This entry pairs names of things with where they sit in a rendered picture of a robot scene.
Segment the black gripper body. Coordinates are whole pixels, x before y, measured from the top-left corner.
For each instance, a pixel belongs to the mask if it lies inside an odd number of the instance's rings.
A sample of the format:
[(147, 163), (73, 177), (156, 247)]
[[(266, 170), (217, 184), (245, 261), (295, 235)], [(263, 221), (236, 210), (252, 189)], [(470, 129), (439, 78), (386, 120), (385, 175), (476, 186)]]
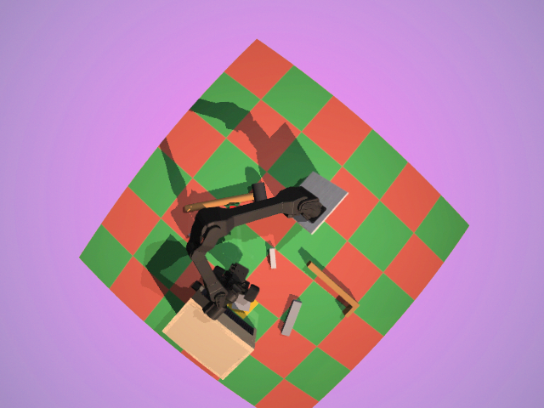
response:
[(227, 275), (227, 274), (223, 275), (223, 273), (225, 272), (225, 269), (223, 269), (223, 268), (221, 268), (219, 266), (216, 266), (215, 268), (213, 268), (213, 272), (218, 275), (218, 277), (221, 279), (221, 281), (224, 283), (224, 285), (226, 285), (227, 283), (228, 284), (230, 284), (230, 283), (234, 284), (235, 283), (241, 289), (241, 293), (242, 292), (246, 293), (246, 295), (243, 298), (245, 300), (247, 300), (248, 302), (250, 302), (250, 303), (254, 302), (255, 298), (258, 296), (258, 294), (260, 292), (259, 287), (254, 285), (254, 284), (251, 284), (250, 288), (248, 289), (249, 284), (247, 284), (246, 282), (244, 283), (243, 286), (241, 286), (236, 281), (231, 280), (230, 275)]

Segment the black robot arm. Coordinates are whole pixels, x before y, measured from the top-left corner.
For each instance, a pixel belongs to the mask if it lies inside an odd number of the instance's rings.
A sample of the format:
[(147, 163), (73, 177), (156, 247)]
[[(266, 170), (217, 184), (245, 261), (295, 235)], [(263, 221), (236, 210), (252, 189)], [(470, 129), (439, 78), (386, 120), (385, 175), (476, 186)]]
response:
[[(199, 270), (204, 287), (211, 299), (202, 308), (204, 314), (216, 320), (228, 308), (227, 304), (234, 303), (241, 293), (241, 289), (235, 283), (224, 285), (218, 275), (213, 272), (205, 255), (215, 247), (219, 238), (228, 235), (236, 226), (279, 213), (283, 213), (287, 218), (300, 216), (301, 213), (307, 220), (314, 223), (325, 210), (316, 195), (303, 186), (291, 186), (269, 199), (238, 207), (206, 207), (198, 211), (186, 245), (186, 252)], [(204, 239), (201, 242), (202, 237)], [(243, 286), (249, 268), (232, 263), (229, 273), (231, 280)]]

